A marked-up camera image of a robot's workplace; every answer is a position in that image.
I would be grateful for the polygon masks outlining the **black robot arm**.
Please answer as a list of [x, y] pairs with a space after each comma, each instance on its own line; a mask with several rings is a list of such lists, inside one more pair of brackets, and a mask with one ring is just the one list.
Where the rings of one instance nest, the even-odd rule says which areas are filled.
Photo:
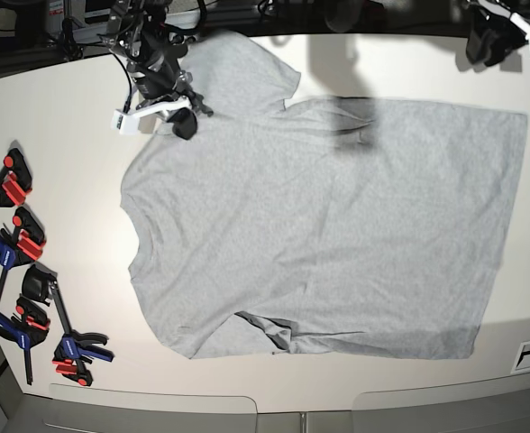
[[111, 6], [105, 33], [99, 38], [123, 64], [129, 91], [123, 107], [112, 116], [111, 128], [120, 134], [136, 134], [144, 117], [155, 115], [172, 125], [184, 140], [197, 132], [196, 115], [213, 110], [192, 88], [192, 75], [179, 61], [204, 27], [206, 3], [197, 3], [199, 17], [192, 28], [166, 22], [169, 1], [116, 1]]
[[471, 27], [465, 54], [471, 65], [492, 67], [523, 47], [530, 57], [530, 1], [464, 1]]

